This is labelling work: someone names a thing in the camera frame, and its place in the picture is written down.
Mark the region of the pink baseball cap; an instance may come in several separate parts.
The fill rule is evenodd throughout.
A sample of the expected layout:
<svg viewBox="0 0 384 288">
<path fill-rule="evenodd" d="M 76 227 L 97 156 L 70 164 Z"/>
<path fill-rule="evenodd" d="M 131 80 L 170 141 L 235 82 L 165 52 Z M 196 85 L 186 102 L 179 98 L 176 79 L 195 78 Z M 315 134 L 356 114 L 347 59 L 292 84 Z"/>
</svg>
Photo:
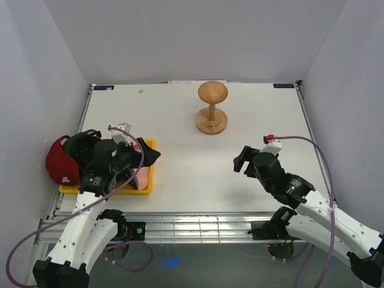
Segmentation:
<svg viewBox="0 0 384 288">
<path fill-rule="evenodd" d="M 135 151 L 140 152 L 137 144 L 133 144 L 133 142 L 131 144 L 133 145 Z M 137 169 L 128 168 L 125 171 L 127 178 L 129 179 L 136 170 Z M 135 190 L 144 190 L 149 185 L 149 168 L 142 167 L 135 175 L 135 177 L 130 181 L 130 185 Z"/>
</svg>

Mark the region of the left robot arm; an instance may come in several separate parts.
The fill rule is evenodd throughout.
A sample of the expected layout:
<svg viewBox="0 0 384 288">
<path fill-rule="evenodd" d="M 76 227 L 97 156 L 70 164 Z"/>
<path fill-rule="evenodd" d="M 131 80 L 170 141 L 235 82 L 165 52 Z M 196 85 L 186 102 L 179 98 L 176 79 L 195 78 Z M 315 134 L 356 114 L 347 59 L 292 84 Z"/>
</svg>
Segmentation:
<svg viewBox="0 0 384 288">
<path fill-rule="evenodd" d="M 142 138 L 135 144 L 112 139 L 95 144 L 71 218 L 46 259 L 37 260 L 32 269 L 38 287 L 88 287 L 99 255 L 116 248 L 110 241 L 124 247 L 130 241 L 138 242 L 124 213 L 105 207 L 106 196 L 121 172 L 150 167 L 160 155 Z"/>
</svg>

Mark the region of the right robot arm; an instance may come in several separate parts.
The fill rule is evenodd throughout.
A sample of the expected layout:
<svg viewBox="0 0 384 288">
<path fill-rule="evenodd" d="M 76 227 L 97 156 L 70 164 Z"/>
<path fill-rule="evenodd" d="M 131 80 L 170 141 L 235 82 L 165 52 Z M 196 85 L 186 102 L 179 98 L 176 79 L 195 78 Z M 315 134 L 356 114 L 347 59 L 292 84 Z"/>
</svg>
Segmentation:
<svg viewBox="0 0 384 288">
<path fill-rule="evenodd" d="M 245 146 L 234 158 L 234 171 L 245 162 L 245 175 L 256 178 L 266 192 L 283 204 L 291 219 L 280 217 L 271 223 L 272 234 L 285 238 L 297 226 L 301 239 L 321 242 L 334 251 L 348 248 L 345 256 L 355 276 L 372 287 L 383 284 L 383 234 L 373 230 L 330 203 L 313 184 L 287 173 L 278 160 L 279 148 L 267 145 L 261 150 Z"/>
</svg>

